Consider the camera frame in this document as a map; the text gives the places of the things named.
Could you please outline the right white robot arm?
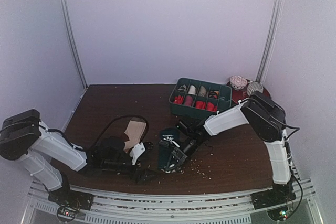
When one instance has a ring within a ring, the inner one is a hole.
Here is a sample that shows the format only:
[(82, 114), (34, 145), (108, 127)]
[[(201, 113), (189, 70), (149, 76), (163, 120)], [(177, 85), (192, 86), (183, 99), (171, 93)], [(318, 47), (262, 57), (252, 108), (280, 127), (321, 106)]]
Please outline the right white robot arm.
[(179, 143), (169, 130), (164, 130), (160, 145), (167, 148), (169, 154), (167, 160), (159, 165), (159, 169), (166, 173), (177, 172), (207, 138), (246, 124), (252, 127), (266, 145), (272, 179), (277, 185), (269, 192), (269, 199), (274, 204), (281, 203), (289, 196), (287, 184), (292, 180), (291, 151), (288, 143), (291, 134), (287, 133), (287, 129), (291, 129), (295, 134), (300, 128), (288, 125), (284, 109), (258, 91), (240, 100), (230, 109), (202, 120), (189, 116), (181, 118), (176, 130), (187, 137), (182, 143)]

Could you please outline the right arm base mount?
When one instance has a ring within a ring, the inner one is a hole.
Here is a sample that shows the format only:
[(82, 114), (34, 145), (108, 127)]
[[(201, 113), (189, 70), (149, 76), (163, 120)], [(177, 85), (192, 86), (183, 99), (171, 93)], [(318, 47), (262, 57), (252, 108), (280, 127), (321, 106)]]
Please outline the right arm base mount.
[(284, 204), (287, 200), (295, 200), (296, 194), (293, 190), (288, 189), (269, 189), (251, 194), (251, 201), (254, 209), (268, 208)]

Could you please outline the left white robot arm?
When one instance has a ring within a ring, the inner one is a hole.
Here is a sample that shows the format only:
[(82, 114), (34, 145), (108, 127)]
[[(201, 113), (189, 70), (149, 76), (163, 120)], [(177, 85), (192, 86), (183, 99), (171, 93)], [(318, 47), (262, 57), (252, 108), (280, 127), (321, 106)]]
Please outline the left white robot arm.
[(137, 183), (147, 182), (156, 176), (140, 164), (140, 158), (153, 147), (152, 142), (144, 141), (148, 129), (143, 116), (119, 116), (107, 124), (89, 148), (84, 148), (70, 142), (61, 130), (48, 127), (39, 111), (31, 109), (4, 120), (1, 157), (22, 163), (52, 197), (71, 205), (75, 192), (67, 176), (45, 160), (46, 155), (86, 176), (117, 172), (128, 174)]

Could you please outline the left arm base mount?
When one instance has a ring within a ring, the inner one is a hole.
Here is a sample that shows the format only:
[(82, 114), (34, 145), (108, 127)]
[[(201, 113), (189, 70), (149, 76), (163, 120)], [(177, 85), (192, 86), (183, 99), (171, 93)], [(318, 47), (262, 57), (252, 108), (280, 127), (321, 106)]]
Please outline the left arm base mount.
[(55, 196), (49, 193), (48, 200), (57, 203), (59, 206), (73, 208), (76, 210), (90, 210), (94, 195), (71, 190), (66, 196)]

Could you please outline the dark green christmas sock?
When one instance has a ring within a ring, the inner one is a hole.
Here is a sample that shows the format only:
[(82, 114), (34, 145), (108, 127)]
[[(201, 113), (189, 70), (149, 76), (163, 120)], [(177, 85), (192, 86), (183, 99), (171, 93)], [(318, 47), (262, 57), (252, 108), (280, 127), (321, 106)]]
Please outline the dark green christmas sock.
[[(175, 140), (181, 145), (180, 132), (175, 127), (165, 128), (159, 133), (159, 140), (163, 139), (163, 135), (171, 134), (174, 136)], [(164, 148), (158, 145), (158, 169), (164, 171), (164, 167), (167, 164), (168, 158), (174, 147)]]

